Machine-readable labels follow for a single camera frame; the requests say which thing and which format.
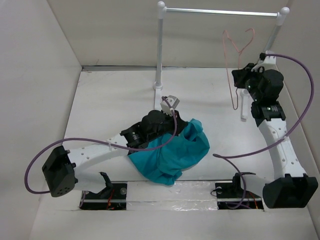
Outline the teal t shirt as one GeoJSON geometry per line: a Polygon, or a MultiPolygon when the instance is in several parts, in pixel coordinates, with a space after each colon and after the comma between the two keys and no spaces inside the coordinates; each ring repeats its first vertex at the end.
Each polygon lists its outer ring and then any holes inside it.
{"type": "Polygon", "coordinates": [[[209,152],[210,144],[202,123],[191,119],[183,131],[165,146],[138,151],[128,156],[135,168],[149,181],[171,186],[209,152]]]}

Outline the pink wire hanger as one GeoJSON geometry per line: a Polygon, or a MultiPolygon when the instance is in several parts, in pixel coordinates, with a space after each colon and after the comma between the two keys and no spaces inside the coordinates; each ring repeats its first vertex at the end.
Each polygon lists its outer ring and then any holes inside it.
{"type": "Polygon", "coordinates": [[[242,47],[237,46],[237,44],[233,41],[231,35],[228,33],[227,30],[224,30],[222,33],[224,67],[226,71],[226,78],[227,78],[228,90],[229,90],[229,95],[231,100],[231,106],[234,111],[239,108],[239,94],[238,94],[238,89],[235,86],[232,86],[228,50],[231,50],[232,48],[232,50],[234,51],[233,67],[239,70],[241,67],[241,58],[242,58],[243,52],[248,48],[248,46],[252,44],[255,38],[255,30],[253,28],[248,28],[247,30],[245,30],[245,33],[250,33],[250,38],[248,40],[248,43],[242,47]]]}

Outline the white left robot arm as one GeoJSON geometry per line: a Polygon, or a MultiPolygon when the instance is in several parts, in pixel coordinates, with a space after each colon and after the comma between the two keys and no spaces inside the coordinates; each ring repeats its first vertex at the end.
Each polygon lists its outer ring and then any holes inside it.
{"type": "Polygon", "coordinates": [[[42,166],[50,195],[62,197],[72,190],[88,191],[100,198],[107,198],[112,183],[106,172],[86,173],[85,170],[116,157],[136,152],[147,153],[149,143],[160,137],[179,135],[188,123],[178,111],[174,116],[152,110],[141,121],[121,131],[102,143],[94,143],[78,149],[55,147],[42,166]]]}

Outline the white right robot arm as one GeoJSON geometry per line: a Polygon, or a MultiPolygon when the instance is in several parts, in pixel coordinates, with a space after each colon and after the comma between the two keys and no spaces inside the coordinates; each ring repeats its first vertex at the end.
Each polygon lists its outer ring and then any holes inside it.
{"type": "Polygon", "coordinates": [[[251,114],[263,135],[271,157],[274,179],[268,181],[254,173],[232,182],[231,191],[242,197],[248,191],[262,197],[269,209],[304,208],[318,188],[315,177],[307,175],[287,136],[286,115],[278,97],[284,87],[283,75],[249,63],[233,70],[234,86],[251,96],[251,114]]]}

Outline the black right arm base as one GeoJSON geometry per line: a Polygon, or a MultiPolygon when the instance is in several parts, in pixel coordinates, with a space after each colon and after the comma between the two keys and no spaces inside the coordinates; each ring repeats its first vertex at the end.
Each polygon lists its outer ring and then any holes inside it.
{"type": "MultiPolygon", "coordinates": [[[[218,210],[233,210],[242,197],[244,190],[241,187],[241,177],[236,173],[231,180],[220,180],[215,182],[214,189],[210,194],[216,197],[218,210]]],[[[244,199],[236,210],[264,210],[262,198],[250,191],[246,191],[244,199]]]]}

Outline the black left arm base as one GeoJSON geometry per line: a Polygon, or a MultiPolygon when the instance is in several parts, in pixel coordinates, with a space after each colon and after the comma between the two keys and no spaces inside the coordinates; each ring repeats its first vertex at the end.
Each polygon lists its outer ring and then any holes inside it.
{"type": "Polygon", "coordinates": [[[88,211],[124,211],[127,209],[127,182],[112,182],[105,172],[100,172],[104,188],[98,193],[83,191],[79,209],[88,211]]]}

